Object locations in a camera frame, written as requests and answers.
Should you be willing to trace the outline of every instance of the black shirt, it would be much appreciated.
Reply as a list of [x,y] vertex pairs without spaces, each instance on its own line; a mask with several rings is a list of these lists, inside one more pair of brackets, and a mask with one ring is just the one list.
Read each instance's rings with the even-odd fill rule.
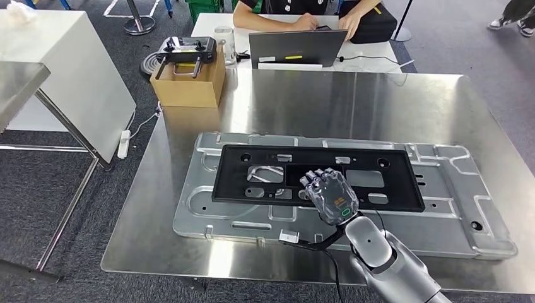
[[[254,8],[259,0],[240,0],[250,8]],[[329,0],[262,0],[262,14],[277,15],[323,15]]]

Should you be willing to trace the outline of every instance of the aluminum plate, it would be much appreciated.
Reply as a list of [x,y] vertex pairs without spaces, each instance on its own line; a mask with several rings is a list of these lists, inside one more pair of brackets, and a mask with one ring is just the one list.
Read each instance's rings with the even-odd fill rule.
[[[184,237],[275,243],[281,229],[321,241],[334,231],[315,208],[212,202],[211,194],[225,144],[406,150],[425,203],[422,213],[379,211],[385,229],[419,256],[507,259],[515,244],[495,208],[478,168],[463,146],[304,138],[235,133],[201,133],[173,221]],[[381,228],[379,216],[363,210]],[[332,249],[349,249],[343,237]]]

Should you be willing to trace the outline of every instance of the robotic arm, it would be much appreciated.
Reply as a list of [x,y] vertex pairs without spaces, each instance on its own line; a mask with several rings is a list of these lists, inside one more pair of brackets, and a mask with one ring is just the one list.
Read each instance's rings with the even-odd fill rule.
[[448,303],[425,264],[390,232],[382,233],[358,211],[358,198],[343,174],[332,169],[309,171],[300,179],[321,219],[336,233],[320,243],[300,240],[281,231],[280,241],[315,251],[329,247],[344,234],[351,242],[350,263],[389,303]]

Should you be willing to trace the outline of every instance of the metal tabletop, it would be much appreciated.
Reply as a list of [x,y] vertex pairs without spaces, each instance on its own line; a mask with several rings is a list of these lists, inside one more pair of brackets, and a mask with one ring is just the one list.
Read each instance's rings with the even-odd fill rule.
[[[178,236],[173,216],[203,131],[463,145],[472,153],[518,256],[422,258],[443,288],[535,294],[535,179],[465,76],[228,69],[219,109],[167,107],[159,118],[101,267],[105,271],[334,282],[321,253]],[[348,252],[340,280],[363,284]]]
[[49,75],[42,63],[0,61],[0,132]]

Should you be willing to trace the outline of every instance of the laptop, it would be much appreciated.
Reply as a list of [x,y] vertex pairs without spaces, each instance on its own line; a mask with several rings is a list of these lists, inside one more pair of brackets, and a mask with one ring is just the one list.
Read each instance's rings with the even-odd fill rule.
[[250,33],[252,68],[259,63],[332,66],[346,34],[347,30]]

